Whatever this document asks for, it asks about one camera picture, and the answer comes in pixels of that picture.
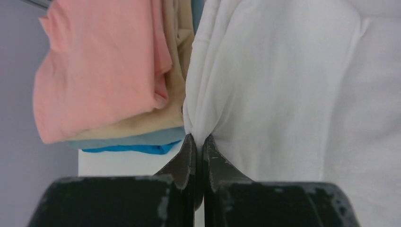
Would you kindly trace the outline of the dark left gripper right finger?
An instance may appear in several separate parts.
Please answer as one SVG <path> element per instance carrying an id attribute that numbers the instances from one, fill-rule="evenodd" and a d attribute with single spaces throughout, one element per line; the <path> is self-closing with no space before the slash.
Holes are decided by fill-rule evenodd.
<path id="1" fill-rule="evenodd" d="M 321 182 L 256 182 L 208 136 L 203 144 L 205 225 L 208 227 L 357 227 L 345 193 Z"/>

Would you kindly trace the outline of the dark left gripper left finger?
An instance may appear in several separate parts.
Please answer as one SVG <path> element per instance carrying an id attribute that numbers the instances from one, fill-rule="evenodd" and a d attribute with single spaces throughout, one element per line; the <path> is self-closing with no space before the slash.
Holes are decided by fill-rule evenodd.
<path id="1" fill-rule="evenodd" d="M 184 138 L 178 154 L 154 175 L 67 177 L 38 202 L 30 227 L 192 227 L 196 146 Z"/>

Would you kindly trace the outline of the white t shirt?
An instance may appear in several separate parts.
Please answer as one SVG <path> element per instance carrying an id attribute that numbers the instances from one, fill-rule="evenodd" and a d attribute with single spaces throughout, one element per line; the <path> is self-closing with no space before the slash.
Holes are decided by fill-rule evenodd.
<path id="1" fill-rule="evenodd" d="M 183 117 L 250 178 L 333 182 L 400 226 L 400 1 L 206 1 Z"/>

